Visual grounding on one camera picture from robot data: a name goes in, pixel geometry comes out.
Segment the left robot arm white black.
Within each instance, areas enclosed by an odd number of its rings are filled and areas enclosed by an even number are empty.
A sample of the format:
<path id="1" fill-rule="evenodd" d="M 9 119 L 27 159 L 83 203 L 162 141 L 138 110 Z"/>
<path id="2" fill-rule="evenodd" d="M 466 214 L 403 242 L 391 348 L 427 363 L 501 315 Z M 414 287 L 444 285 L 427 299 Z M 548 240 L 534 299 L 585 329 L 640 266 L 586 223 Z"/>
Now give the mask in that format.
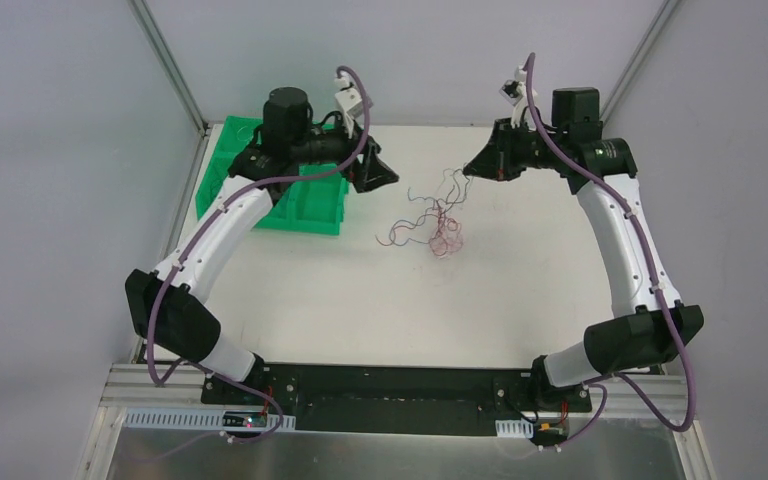
<path id="1" fill-rule="evenodd" d="M 238 244 L 292 186 L 305 181 L 306 165 L 328 165 L 330 174 L 342 176 L 359 193 L 399 179 L 357 123 L 372 106 L 364 89 L 341 86 L 335 102 L 336 110 L 316 123 L 305 91 L 271 91 L 261 123 L 232 160 L 195 230 L 151 271 L 135 269 L 125 281 L 132 325 L 147 347 L 160 346 L 227 377 L 227 391 L 241 404 L 263 396 L 265 378 L 256 371 L 263 360 L 230 339 L 206 306 Z"/>

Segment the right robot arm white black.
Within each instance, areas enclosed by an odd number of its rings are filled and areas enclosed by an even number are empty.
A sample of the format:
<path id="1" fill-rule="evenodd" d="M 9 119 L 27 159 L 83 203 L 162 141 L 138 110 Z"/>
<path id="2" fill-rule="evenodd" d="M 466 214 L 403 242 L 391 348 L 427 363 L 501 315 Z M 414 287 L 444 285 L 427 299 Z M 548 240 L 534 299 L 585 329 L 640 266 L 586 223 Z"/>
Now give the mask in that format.
<path id="1" fill-rule="evenodd" d="M 611 294 L 613 319 L 589 326 L 576 345 L 534 360 L 526 397 L 550 410 L 581 393 L 588 380 L 679 358 L 704 316 L 684 303 L 659 259 L 630 147 L 602 136 L 598 90 L 554 91 L 551 125 L 531 119 L 523 83 L 508 81 L 500 93 L 513 113 L 495 120 L 465 175 L 502 182 L 528 169 L 557 172 L 591 224 Z"/>

